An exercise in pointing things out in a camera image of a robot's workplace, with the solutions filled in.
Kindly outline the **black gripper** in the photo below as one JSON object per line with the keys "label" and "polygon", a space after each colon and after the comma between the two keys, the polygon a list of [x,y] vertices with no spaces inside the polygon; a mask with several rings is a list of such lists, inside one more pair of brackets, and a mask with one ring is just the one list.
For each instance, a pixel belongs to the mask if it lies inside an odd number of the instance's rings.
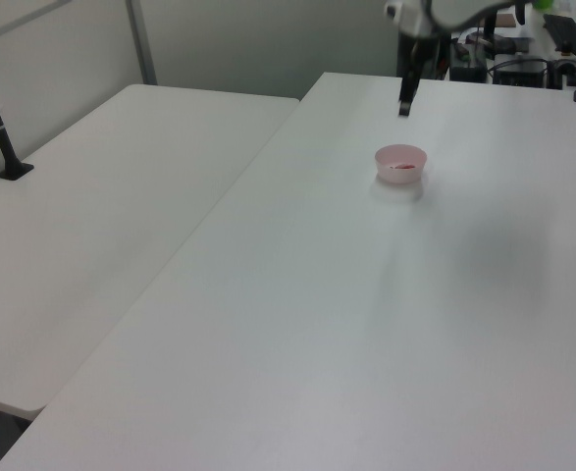
{"label": "black gripper", "polygon": [[425,75],[429,65],[434,62],[439,45],[438,36],[416,38],[404,32],[400,33],[400,73],[405,75],[401,81],[398,97],[400,117],[409,116],[420,83],[420,75]]}

